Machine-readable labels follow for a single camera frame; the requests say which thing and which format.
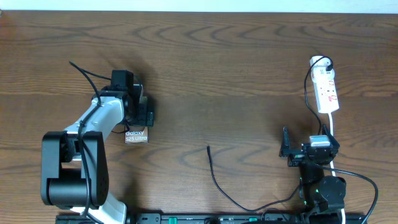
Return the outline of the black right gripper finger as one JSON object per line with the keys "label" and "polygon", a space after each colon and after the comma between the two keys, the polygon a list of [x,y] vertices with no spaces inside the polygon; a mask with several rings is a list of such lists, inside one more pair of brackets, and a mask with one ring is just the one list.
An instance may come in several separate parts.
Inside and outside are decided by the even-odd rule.
{"label": "black right gripper finger", "polygon": [[327,138],[330,142],[330,147],[335,148],[335,149],[340,148],[340,144],[334,138],[334,136],[331,134],[330,130],[327,128],[327,126],[325,124],[322,125],[322,134],[327,136]]}
{"label": "black right gripper finger", "polygon": [[279,157],[287,157],[292,153],[290,141],[289,141],[289,132],[286,126],[283,127],[283,136],[282,142],[279,151]]}

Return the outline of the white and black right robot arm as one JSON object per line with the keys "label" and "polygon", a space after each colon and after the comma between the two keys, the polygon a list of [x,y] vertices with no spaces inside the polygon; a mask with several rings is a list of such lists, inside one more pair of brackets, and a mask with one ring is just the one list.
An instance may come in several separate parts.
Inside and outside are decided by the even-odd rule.
{"label": "white and black right robot arm", "polygon": [[300,149],[291,148],[288,129],[283,129],[279,156],[287,158],[289,167],[299,168],[300,198],[305,203],[305,211],[300,214],[303,223],[337,222],[336,214],[345,207],[345,179],[324,173],[339,148],[326,126],[322,127],[321,135],[310,136]]}

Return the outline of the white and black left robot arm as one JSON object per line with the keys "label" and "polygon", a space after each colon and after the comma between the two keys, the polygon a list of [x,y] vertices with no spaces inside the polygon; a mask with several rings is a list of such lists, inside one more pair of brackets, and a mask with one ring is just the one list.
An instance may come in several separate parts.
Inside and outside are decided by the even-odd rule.
{"label": "white and black left robot arm", "polygon": [[56,223],[134,223],[128,206],[109,191],[105,141],[116,126],[127,136],[146,129],[154,113],[132,72],[113,70],[109,85],[95,88],[91,105],[63,131],[42,138],[40,196],[64,210]]}

